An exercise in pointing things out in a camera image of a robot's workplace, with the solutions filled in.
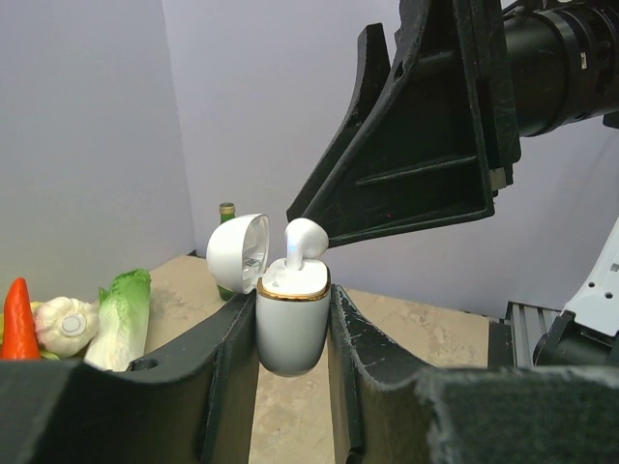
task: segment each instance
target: white robot part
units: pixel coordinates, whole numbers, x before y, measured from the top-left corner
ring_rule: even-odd
[[[608,336],[619,332],[619,218],[591,274],[564,310],[583,327]]]

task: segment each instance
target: beige countertop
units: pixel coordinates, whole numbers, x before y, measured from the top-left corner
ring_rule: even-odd
[[[223,305],[203,259],[179,256],[154,270],[152,278],[147,352]],[[347,291],[373,324],[419,358],[440,366],[486,366],[485,317]],[[318,366],[302,377],[281,378],[260,367],[250,463],[291,462],[334,462],[326,349]]]

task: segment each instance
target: gray wall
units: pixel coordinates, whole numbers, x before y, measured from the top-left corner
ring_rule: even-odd
[[[391,36],[398,1],[162,2],[198,250],[231,200],[270,216],[281,257],[285,209],[348,106],[357,36],[376,21]],[[619,213],[619,134],[596,120],[522,148],[495,217],[330,250],[335,279],[494,315],[508,300],[561,307]]]
[[[0,57],[0,288],[92,299],[191,251],[160,2],[2,2]]]

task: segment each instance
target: green bottle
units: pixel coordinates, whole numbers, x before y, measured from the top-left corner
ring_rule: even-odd
[[[234,219],[235,213],[236,213],[236,208],[234,207],[234,203],[221,203],[220,204],[221,224],[223,224],[227,220]],[[224,300],[225,302],[227,302],[234,296],[234,292],[232,290],[223,288],[220,285],[217,286],[217,289],[220,292],[221,299]]]

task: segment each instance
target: toy carrot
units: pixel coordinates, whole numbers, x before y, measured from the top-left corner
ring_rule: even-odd
[[[40,358],[28,286],[26,280],[20,277],[11,285],[4,302],[2,359],[39,360]]]

